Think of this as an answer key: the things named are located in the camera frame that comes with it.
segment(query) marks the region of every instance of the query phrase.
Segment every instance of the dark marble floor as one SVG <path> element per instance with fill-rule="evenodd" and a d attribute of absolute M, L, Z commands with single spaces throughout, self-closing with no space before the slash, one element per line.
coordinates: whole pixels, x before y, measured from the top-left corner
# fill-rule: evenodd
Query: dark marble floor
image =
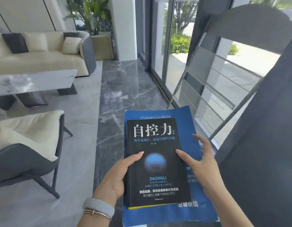
<path fill-rule="evenodd" d="M 104 61 L 94 189 L 124 153 L 125 110 L 165 110 L 167 101 L 141 61 Z M 122 225 L 122 201 L 110 226 Z"/>

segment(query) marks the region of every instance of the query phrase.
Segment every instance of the coffee table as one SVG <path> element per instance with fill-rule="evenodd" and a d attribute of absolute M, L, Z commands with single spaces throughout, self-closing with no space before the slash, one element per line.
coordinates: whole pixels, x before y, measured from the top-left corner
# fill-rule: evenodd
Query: coffee table
<path fill-rule="evenodd" d="M 0 108 L 8 111 L 16 101 L 25 107 L 48 105 L 42 91 L 57 90 L 59 95 L 74 95 L 77 91 L 73 81 L 77 69 L 0 75 Z"/>

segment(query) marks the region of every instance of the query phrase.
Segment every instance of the glowing blue circle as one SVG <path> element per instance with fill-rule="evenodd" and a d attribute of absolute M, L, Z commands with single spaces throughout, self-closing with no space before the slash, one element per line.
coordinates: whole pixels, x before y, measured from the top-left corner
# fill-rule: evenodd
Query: glowing blue circle
<path fill-rule="evenodd" d="M 165 169 L 166 160 L 159 153 L 151 153 L 145 158 L 144 164 L 148 172 L 157 173 Z"/>

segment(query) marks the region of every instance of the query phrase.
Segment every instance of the blue book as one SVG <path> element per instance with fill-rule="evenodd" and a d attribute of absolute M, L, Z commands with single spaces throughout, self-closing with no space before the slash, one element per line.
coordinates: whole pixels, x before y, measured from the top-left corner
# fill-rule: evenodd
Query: blue book
<path fill-rule="evenodd" d="M 125 112 L 125 140 L 127 120 L 135 119 L 160 119 L 175 118 L 178 126 L 178 133 L 181 141 L 182 151 L 188 153 L 196 160 L 202 159 L 202 152 L 198 140 L 192 134 L 195 134 L 193 118 L 189 106 L 178 109 L 163 111 L 133 111 Z M 126 142 L 124 142 L 124 155 L 126 152 Z M 187 180 L 191 192 L 191 202 L 179 204 L 169 204 L 163 206 L 153 206 L 140 209 L 129 210 L 126 206 L 126 194 L 123 203 L 123 225 L 125 227 L 155 223 L 169 223 L 179 221 L 200 221 L 216 222 L 218 215 L 210 201 L 204 194 L 201 184 L 195 178 L 190 167 L 185 164 L 187 171 Z"/>

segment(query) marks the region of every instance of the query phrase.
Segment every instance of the silver bracelet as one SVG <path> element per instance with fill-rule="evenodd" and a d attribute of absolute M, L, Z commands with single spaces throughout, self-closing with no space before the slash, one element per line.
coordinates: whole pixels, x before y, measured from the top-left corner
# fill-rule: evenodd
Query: silver bracelet
<path fill-rule="evenodd" d="M 110 217 L 107 214 L 105 214 L 105 213 L 101 213 L 101 212 L 95 211 L 95 210 L 85 209 L 84 212 L 83 212 L 83 214 L 86 214 L 86 213 L 87 214 L 91 214 L 91 215 L 94 215 L 95 213 L 98 213 L 98 214 L 101 214 L 101 215 L 107 217 L 109 219 L 109 221 L 110 221 Z"/>

